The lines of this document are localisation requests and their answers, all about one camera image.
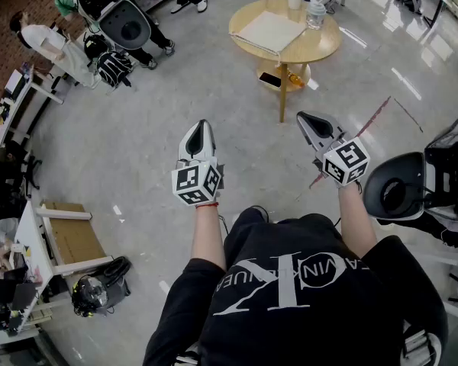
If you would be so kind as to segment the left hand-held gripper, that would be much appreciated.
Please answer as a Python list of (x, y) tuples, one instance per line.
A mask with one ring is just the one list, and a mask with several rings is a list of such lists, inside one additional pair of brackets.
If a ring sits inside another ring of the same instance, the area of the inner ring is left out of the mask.
[(173, 194), (190, 207), (212, 204), (223, 177), (214, 156), (215, 141), (210, 123), (200, 120), (182, 138), (176, 169), (171, 172)]

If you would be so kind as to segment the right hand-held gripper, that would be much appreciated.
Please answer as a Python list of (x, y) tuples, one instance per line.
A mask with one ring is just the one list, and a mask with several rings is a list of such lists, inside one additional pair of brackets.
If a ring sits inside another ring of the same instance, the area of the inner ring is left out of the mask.
[(366, 173), (369, 153), (359, 137), (341, 133), (334, 117), (318, 111), (299, 111), (296, 120), (306, 141), (316, 150), (315, 164), (324, 177), (331, 177), (338, 187), (344, 187)]

